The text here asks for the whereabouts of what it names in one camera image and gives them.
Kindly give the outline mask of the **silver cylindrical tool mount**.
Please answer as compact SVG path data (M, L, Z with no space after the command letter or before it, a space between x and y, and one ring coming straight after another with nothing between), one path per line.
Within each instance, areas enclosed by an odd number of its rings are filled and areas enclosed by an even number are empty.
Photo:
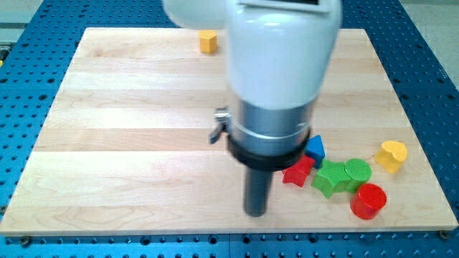
M297 163L310 134L315 101L269 109L229 95L229 105L217 108L217 127L209 134L216 143L227 134L227 150L240 163L260 171L280 171Z

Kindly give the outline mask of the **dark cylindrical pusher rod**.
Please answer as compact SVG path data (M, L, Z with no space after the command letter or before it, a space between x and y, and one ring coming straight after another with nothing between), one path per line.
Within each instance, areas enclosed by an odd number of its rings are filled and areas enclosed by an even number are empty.
M273 172L248 168L245 174L245 213L259 217L266 212Z

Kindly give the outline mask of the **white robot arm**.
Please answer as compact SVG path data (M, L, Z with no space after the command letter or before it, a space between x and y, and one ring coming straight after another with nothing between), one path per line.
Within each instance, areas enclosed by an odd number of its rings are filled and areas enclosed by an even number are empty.
M245 212L265 213L274 172L303 156L311 114L341 26L339 0L164 0L187 29L224 29L227 106L215 111L215 143L246 166Z

